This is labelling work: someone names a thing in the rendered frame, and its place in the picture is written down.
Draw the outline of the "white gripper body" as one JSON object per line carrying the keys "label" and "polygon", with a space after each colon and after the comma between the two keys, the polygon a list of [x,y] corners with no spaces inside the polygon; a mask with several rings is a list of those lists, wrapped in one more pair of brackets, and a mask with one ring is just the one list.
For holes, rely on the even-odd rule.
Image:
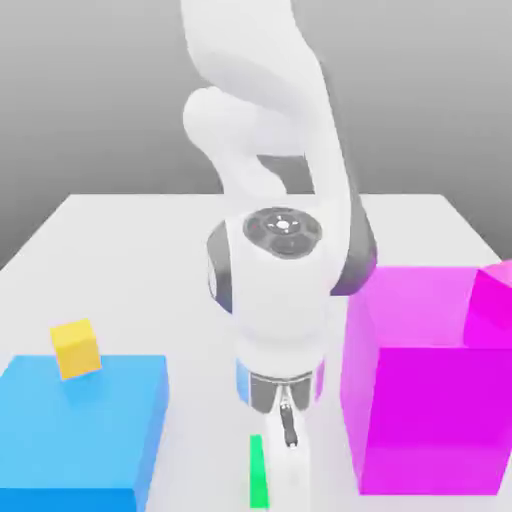
{"label": "white gripper body", "polygon": [[294,417],[298,446],[288,447],[278,414],[265,419],[264,458],[270,512],[311,512],[310,442],[301,414]]}

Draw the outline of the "small green cube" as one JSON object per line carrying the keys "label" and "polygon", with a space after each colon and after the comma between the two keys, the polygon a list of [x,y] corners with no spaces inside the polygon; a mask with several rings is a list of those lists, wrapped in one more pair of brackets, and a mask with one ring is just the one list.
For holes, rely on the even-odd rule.
{"label": "small green cube", "polygon": [[250,436],[249,505],[251,510],[269,508],[263,440],[261,435]]}

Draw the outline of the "small magenta cube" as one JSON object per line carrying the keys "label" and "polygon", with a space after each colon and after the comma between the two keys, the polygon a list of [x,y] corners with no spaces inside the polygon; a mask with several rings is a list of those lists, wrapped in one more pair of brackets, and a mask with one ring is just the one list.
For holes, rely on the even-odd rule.
{"label": "small magenta cube", "polygon": [[470,348],[512,350],[512,260],[477,270],[463,340]]}

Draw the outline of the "small yellow cube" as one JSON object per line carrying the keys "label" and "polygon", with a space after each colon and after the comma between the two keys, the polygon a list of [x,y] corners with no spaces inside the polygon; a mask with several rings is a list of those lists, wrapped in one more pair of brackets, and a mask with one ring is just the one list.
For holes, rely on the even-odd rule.
{"label": "small yellow cube", "polygon": [[88,319],[52,327],[50,336],[63,381],[101,369],[96,336]]}

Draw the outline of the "large magenta box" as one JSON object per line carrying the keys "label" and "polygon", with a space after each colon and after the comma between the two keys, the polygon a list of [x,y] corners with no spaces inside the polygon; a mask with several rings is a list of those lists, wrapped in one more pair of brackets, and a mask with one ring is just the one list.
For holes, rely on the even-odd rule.
{"label": "large magenta box", "polygon": [[470,348],[475,267],[380,267],[348,304],[340,402],[363,495],[494,495],[512,350]]}

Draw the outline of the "large blue box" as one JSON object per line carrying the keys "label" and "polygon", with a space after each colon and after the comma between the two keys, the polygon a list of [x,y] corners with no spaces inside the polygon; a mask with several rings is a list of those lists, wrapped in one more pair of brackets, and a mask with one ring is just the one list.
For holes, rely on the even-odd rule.
{"label": "large blue box", "polygon": [[145,512],[169,399],[162,355],[64,381],[49,355],[0,375],[0,512]]}

